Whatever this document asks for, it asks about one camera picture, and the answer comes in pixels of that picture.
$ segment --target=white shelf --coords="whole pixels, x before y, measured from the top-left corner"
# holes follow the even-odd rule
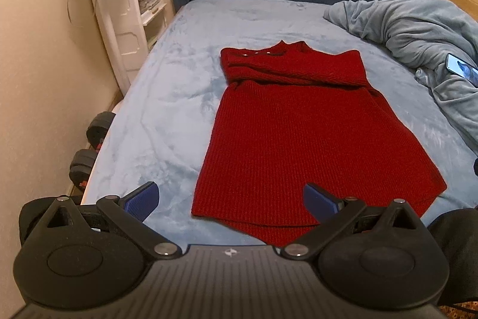
[[[155,7],[151,10],[146,10],[143,14],[141,14],[141,21],[143,22],[143,26],[147,26],[154,17],[156,17],[160,12],[166,7],[166,3],[159,2]]]
[[[156,34],[148,40],[148,50],[151,51],[162,32]]]

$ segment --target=metal bolt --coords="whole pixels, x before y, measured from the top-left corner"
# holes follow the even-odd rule
[[[163,242],[157,244],[154,251],[159,255],[172,255],[178,251],[178,247],[174,243]]]
[[[302,257],[309,252],[309,248],[299,243],[291,243],[285,247],[285,252],[294,257]]]

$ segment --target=blue gripper pad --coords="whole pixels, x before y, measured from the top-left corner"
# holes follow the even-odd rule
[[[159,204],[158,185],[147,182],[123,197],[121,203],[128,214],[143,222]]]
[[[318,185],[304,187],[304,206],[319,223],[324,223],[344,207],[344,202]]]

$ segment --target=crumpled blanket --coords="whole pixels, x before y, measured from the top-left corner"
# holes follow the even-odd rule
[[[449,0],[342,1],[324,18],[361,39],[384,45],[415,70],[468,147],[478,155],[478,89],[446,69],[448,53],[478,63],[478,23]]]

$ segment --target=black cloth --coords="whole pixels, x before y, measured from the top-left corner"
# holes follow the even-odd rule
[[[478,301],[478,210],[449,211],[428,229],[450,265],[450,278],[438,305]]]

